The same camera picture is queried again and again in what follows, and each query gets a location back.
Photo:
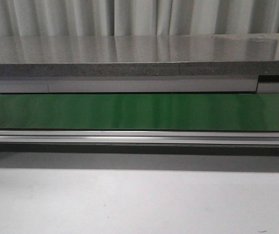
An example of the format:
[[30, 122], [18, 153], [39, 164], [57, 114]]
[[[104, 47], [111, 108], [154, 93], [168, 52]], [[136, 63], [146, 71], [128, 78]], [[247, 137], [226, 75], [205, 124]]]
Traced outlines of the green conveyor belt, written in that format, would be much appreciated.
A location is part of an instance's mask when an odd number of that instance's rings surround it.
[[0, 95], [0, 129], [279, 132], [279, 94]]

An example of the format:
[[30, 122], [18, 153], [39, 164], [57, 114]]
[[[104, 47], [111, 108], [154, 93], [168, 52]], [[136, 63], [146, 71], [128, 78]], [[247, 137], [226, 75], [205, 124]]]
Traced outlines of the grey speckled stone counter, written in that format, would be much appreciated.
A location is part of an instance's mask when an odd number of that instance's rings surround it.
[[0, 93], [279, 93], [279, 34], [0, 37]]

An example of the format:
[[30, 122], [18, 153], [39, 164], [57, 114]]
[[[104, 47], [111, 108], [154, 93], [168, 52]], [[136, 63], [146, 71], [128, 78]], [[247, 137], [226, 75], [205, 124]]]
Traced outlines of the white pleated curtain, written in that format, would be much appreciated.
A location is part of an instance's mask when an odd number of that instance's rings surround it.
[[0, 0], [0, 36], [279, 33], [279, 0]]

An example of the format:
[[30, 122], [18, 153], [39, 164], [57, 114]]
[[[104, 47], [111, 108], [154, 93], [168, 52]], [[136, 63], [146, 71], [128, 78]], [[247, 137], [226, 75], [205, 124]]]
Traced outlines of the aluminium conveyor frame rail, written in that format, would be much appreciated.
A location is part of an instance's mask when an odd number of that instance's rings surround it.
[[0, 130], [0, 143], [279, 146], [279, 132]]

